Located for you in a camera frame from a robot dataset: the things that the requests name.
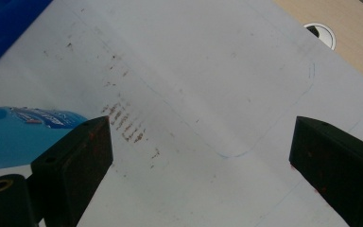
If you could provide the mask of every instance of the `blue bottle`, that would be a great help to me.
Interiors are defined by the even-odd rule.
[[[30,164],[86,120],[66,111],[0,107],[0,168]]]

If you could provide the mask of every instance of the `white table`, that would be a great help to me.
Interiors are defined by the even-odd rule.
[[[346,226],[288,155],[297,115],[363,140],[363,76],[270,0],[56,0],[0,60],[0,106],[110,114],[78,226]]]

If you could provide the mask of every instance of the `blue box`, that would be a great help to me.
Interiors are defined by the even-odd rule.
[[[52,0],[0,0],[0,58]]]

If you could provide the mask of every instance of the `light brown wood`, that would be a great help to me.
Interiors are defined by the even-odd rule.
[[[335,51],[363,74],[363,3],[359,0],[273,0],[301,24],[329,26],[335,33]]]

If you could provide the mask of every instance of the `black object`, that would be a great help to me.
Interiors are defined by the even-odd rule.
[[[31,163],[0,177],[0,226],[77,226],[113,161],[107,116],[86,121]]]
[[[363,226],[361,140],[298,116],[289,161],[350,226]]]
[[[314,34],[317,38],[320,37],[320,33],[315,26],[308,26],[307,29],[311,31],[311,33]]]

